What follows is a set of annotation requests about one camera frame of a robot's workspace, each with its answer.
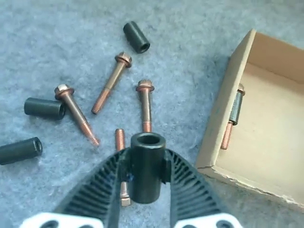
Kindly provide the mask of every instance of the hex head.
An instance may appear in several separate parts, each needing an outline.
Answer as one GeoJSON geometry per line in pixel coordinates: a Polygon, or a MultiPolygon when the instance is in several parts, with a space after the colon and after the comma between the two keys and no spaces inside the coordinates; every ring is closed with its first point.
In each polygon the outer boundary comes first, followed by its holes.
{"type": "Polygon", "coordinates": [[[121,198],[122,206],[127,207],[131,205],[131,199],[130,197],[121,198]]]}
{"type": "Polygon", "coordinates": [[[115,60],[117,62],[124,62],[126,68],[130,68],[132,66],[132,58],[125,52],[119,53],[117,56],[115,56],[115,60]]]}
{"type": "Polygon", "coordinates": [[[55,88],[55,98],[57,100],[60,100],[61,98],[61,95],[64,93],[64,92],[68,92],[70,94],[73,94],[74,93],[74,89],[69,87],[67,84],[60,84],[58,85],[56,88],[55,88]]]}
{"type": "Polygon", "coordinates": [[[142,91],[143,89],[149,89],[149,91],[153,91],[154,90],[154,86],[152,84],[152,81],[144,79],[138,82],[138,86],[136,87],[136,91],[142,91]]]}
{"type": "Polygon", "coordinates": [[[240,92],[243,96],[245,96],[245,88],[243,86],[243,84],[238,84],[238,89],[237,89],[238,92],[240,92]]]}

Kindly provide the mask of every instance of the copper bolt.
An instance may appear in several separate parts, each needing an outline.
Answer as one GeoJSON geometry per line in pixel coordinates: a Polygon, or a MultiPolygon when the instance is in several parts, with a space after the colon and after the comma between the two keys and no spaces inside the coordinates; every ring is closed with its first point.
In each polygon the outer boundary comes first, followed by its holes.
{"type": "Polygon", "coordinates": [[[115,56],[115,60],[117,61],[116,67],[112,72],[110,78],[105,84],[103,90],[101,91],[99,97],[97,98],[93,108],[92,113],[97,114],[102,107],[104,106],[107,98],[110,95],[111,90],[114,88],[116,83],[118,82],[120,76],[122,75],[125,68],[130,68],[132,66],[132,58],[128,54],[121,52],[117,56],[115,56]]]}
{"type": "Polygon", "coordinates": [[[151,118],[151,102],[150,92],[154,90],[154,86],[150,80],[141,80],[138,82],[136,91],[140,94],[142,102],[142,131],[152,131],[152,118],[151,118]]]}
{"type": "Polygon", "coordinates": [[[232,127],[233,127],[233,122],[229,121],[225,130],[224,138],[222,141],[222,144],[220,148],[222,150],[226,150],[228,148],[229,142],[230,142],[230,137],[231,137],[231,132],[232,132],[232,127]]]}
{"type": "MultiPolygon", "coordinates": [[[[116,129],[115,131],[116,150],[121,151],[125,148],[124,130],[116,129]]],[[[123,207],[131,204],[131,199],[128,194],[128,184],[123,181],[120,187],[120,200],[123,207]]]]}
{"type": "Polygon", "coordinates": [[[66,103],[82,132],[94,145],[98,146],[99,139],[93,134],[90,124],[76,104],[72,96],[73,93],[74,89],[66,84],[60,84],[55,88],[55,98],[57,100],[63,100],[66,103]]]}
{"type": "Polygon", "coordinates": [[[226,126],[225,133],[224,133],[224,138],[223,138],[222,144],[220,146],[220,148],[222,150],[227,150],[227,148],[229,146],[229,142],[230,142],[232,128],[233,128],[233,126],[238,124],[238,116],[239,116],[239,112],[240,112],[241,105],[242,105],[242,99],[243,99],[244,95],[245,95],[244,86],[242,84],[239,84],[238,89],[237,89],[237,96],[234,100],[232,111],[231,111],[230,117],[229,117],[229,121],[226,126]]]}

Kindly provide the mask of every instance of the screw thread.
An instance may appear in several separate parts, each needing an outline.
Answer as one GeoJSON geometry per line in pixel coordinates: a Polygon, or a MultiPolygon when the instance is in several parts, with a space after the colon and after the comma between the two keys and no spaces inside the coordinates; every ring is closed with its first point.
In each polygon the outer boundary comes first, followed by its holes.
{"type": "Polygon", "coordinates": [[[89,140],[96,146],[99,146],[99,139],[93,134],[91,126],[89,123],[80,124],[82,132],[89,138],[89,140]]]}
{"type": "MultiPolygon", "coordinates": [[[[115,142],[117,151],[121,151],[125,148],[125,138],[123,129],[115,130],[115,142]]],[[[121,183],[120,199],[123,207],[129,206],[131,204],[130,196],[128,194],[128,183],[126,181],[123,181],[121,183]]]]}
{"type": "Polygon", "coordinates": [[[97,114],[100,111],[100,109],[104,106],[106,100],[108,99],[110,92],[111,90],[108,88],[104,88],[102,90],[91,110],[92,113],[97,114]]]}
{"type": "Polygon", "coordinates": [[[152,123],[151,121],[144,121],[142,123],[142,130],[143,132],[152,132],[152,123]]]}
{"type": "Polygon", "coordinates": [[[115,131],[116,150],[121,151],[125,148],[124,130],[116,129],[115,131]]]}
{"type": "Polygon", "coordinates": [[[229,146],[229,142],[230,142],[230,137],[231,137],[231,132],[232,132],[232,127],[233,127],[233,123],[231,121],[228,122],[226,130],[225,130],[225,134],[224,134],[224,138],[222,141],[222,144],[220,146],[220,148],[222,150],[226,150],[229,146]]]}

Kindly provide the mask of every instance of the spacer hole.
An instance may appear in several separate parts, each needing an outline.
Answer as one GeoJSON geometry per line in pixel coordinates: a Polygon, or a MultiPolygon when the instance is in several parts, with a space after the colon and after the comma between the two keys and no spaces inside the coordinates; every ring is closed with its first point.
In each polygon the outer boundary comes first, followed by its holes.
{"type": "Polygon", "coordinates": [[[64,115],[65,115],[65,112],[66,112],[65,105],[62,104],[62,105],[59,107],[59,116],[64,116],[64,115]]]}
{"type": "Polygon", "coordinates": [[[84,225],[84,226],[81,226],[81,227],[79,227],[79,228],[94,228],[94,227],[89,226],[89,225],[84,225]]]}
{"type": "Polygon", "coordinates": [[[139,141],[142,144],[152,145],[157,144],[160,142],[159,137],[153,136],[153,135],[144,135],[139,138],[137,138],[137,141],[139,141]]]}
{"type": "Polygon", "coordinates": [[[55,220],[45,222],[40,228],[57,228],[59,223],[55,220]]]}
{"type": "Polygon", "coordinates": [[[34,147],[36,151],[41,152],[42,151],[42,144],[39,139],[34,140],[34,147]]]}
{"type": "Polygon", "coordinates": [[[141,48],[140,48],[140,53],[145,52],[146,50],[149,49],[149,47],[150,47],[149,43],[146,43],[146,44],[142,45],[141,48]]]}
{"type": "Polygon", "coordinates": [[[185,225],[183,228],[196,228],[196,227],[193,225],[185,225]]]}
{"type": "Polygon", "coordinates": [[[221,220],[217,222],[217,228],[233,228],[233,225],[225,220],[221,220]]]}

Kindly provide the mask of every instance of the gray carpet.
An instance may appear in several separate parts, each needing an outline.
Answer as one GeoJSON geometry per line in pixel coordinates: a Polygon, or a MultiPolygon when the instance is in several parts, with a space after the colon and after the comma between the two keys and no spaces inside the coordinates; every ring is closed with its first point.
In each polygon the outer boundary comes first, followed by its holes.
{"type": "MultiPolygon", "coordinates": [[[[114,131],[126,140],[141,130],[140,79],[155,85],[153,130],[194,164],[228,57],[255,28],[304,48],[303,0],[12,0],[0,1],[0,144],[37,136],[44,153],[0,167],[1,228],[51,211],[95,165],[115,151],[114,131]],[[123,25],[138,22],[151,42],[138,55],[123,25]],[[90,109],[105,84],[114,56],[133,57],[102,112],[90,109]],[[67,83],[94,132],[98,150],[67,115],[61,122],[28,117],[28,97],[54,98],[67,83]]],[[[259,195],[208,179],[245,227],[303,227],[304,215],[259,195]]],[[[170,186],[151,205],[121,210],[120,227],[169,227],[170,186]]]]}

